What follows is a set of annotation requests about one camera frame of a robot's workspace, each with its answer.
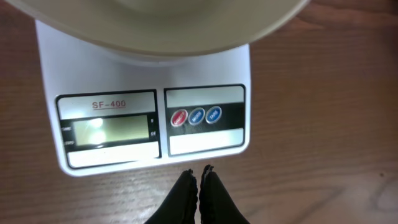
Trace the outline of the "white digital kitchen scale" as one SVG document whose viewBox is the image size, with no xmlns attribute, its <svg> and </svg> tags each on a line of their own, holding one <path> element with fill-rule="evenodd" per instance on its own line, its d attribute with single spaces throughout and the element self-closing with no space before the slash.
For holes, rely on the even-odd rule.
<svg viewBox="0 0 398 224">
<path fill-rule="evenodd" d="M 148 62 L 36 22 L 57 159 L 83 177 L 243 152 L 249 46 Z"/>
</svg>

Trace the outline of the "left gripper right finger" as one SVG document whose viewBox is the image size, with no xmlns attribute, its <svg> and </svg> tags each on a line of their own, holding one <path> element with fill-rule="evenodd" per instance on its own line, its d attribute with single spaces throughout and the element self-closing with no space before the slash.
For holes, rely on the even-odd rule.
<svg viewBox="0 0 398 224">
<path fill-rule="evenodd" d="M 201 224 L 249 224 L 213 168 L 211 165 L 205 166 L 201 176 Z"/>
</svg>

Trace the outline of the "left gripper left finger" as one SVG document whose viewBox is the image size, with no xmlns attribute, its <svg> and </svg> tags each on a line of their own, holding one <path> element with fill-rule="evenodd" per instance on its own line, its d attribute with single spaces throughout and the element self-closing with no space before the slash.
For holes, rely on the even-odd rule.
<svg viewBox="0 0 398 224">
<path fill-rule="evenodd" d="M 191 169 L 185 170 L 145 224 L 195 224 L 197 202 L 197 180 Z"/>
</svg>

